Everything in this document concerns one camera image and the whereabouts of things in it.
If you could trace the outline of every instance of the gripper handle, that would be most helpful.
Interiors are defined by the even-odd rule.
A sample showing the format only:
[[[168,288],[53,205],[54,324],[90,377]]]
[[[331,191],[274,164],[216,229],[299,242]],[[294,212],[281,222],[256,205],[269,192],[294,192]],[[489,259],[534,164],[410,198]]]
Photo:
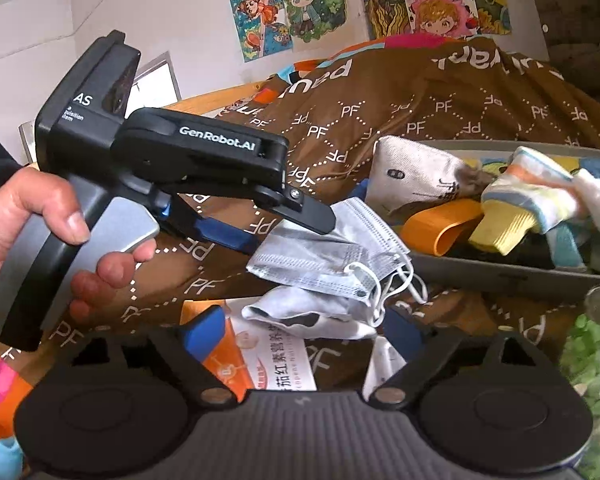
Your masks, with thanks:
[[[154,238],[160,228],[144,206],[110,196],[101,187],[71,177],[91,238],[72,246],[57,238],[42,216],[32,215],[0,270],[0,342],[35,351],[72,300],[71,280],[79,270],[95,272],[110,252],[128,253]]]

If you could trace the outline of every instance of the screw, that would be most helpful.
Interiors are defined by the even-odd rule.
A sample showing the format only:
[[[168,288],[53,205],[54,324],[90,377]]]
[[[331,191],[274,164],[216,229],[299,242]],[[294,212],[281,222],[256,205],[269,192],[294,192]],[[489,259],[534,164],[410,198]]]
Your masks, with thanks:
[[[207,404],[220,406],[221,404],[226,404],[233,399],[233,394],[230,390],[226,390],[225,388],[209,388],[208,390],[202,392],[200,397]]]
[[[407,398],[407,394],[399,388],[380,388],[376,391],[375,398],[382,404],[399,404]]]

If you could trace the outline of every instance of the orange band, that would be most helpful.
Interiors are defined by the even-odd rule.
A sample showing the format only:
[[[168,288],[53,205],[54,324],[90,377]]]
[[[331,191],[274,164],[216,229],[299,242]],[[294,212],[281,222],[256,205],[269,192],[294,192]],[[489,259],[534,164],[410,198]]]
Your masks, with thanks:
[[[467,232],[472,232],[483,217],[480,202],[469,198],[420,211],[404,224],[400,238],[413,251],[444,256]]]

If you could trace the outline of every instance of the black oval logo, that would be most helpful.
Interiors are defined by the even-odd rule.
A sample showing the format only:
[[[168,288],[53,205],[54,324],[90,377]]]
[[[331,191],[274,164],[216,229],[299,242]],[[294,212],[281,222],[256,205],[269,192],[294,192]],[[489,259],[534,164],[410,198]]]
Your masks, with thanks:
[[[404,177],[406,177],[404,171],[401,170],[388,170],[386,174],[391,178],[395,178],[396,180],[402,180]]]

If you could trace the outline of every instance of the brown blanket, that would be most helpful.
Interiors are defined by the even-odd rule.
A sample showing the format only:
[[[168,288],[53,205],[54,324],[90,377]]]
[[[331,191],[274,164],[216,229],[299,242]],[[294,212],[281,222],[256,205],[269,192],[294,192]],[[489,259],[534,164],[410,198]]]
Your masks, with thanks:
[[[373,143],[386,135],[600,149],[600,104],[550,66],[505,54],[486,38],[433,50],[365,50],[318,68],[292,86],[274,77],[256,99],[272,102],[253,101],[222,118],[286,136],[287,181],[328,203],[347,197],[368,176]],[[262,237],[277,222],[251,202],[197,195],[188,200],[200,213]],[[3,358],[35,382],[59,348],[90,329],[130,332],[145,323],[177,323],[183,300],[257,296],[273,287],[245,271],[246,256],[213,244],[160,235],[158,247],[155,259],[138,269],[132,286],[120,291],[89,326],[65,319],[37,353],[0,346]],[[429,285],[437,296],[420,309],[425,322],[449,322],[481,335],[510,326],[554,358],[580,313],[571,305]],[[368,341],[316,341],[307,347],[320,388],[359,385],[368,365]]]

